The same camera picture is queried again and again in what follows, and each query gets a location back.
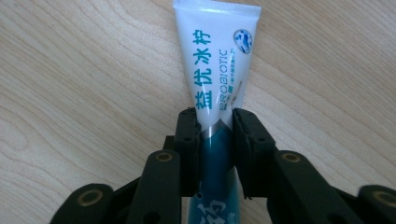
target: wooden table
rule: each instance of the wooden table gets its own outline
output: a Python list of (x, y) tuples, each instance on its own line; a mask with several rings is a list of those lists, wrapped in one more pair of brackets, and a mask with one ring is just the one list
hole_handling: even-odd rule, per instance
[[(244, 108), (337, 188), (396, 188), (396, 2), (238, 2), (262, 6)], [(192, 105), (170, 0), (0, 1), (0, 223), (137, 178)]]

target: wood grain surface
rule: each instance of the wood grain surface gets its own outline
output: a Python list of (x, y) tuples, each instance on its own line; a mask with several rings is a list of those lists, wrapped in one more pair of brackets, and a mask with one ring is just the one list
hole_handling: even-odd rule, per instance
[[(238, 3), (262, 7), (244, 108), (337, 188), (395, 189), (396, 2)], [(137, 178), (192, 105), (171, 0), (1, 0), (0, 223)]]

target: white toothpaste tube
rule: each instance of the white toothpaste tube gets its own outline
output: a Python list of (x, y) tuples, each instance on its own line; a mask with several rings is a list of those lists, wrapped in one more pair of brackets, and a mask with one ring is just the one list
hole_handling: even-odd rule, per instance
[(239, 223), (231, 155), (233, 109), (242, 106), (261, 8), (207, 0), (174, 0), (173, 7), (202, 126), (200, 183), (188, 222)]

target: light wooden surface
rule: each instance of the light wooden surface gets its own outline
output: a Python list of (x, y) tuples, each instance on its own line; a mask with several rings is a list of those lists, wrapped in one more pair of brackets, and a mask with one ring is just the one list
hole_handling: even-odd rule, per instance
[[(337, 188), (396, 188), (396, 2), (238, 2), (262, 6), (244, 108)], [(191, 105), (170, 0), (1, 0), (0, 223), (140, 176)]]

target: toothpaste tube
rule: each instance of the toothpaste tube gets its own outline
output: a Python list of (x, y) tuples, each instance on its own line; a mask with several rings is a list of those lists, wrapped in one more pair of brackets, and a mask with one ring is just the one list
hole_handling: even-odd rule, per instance
[(188, 223), (239, 223), (231, 155), (233, 108), (241, 107), (260, 7), (174, 0), (179, 42), (201, 124), (200, 183)]

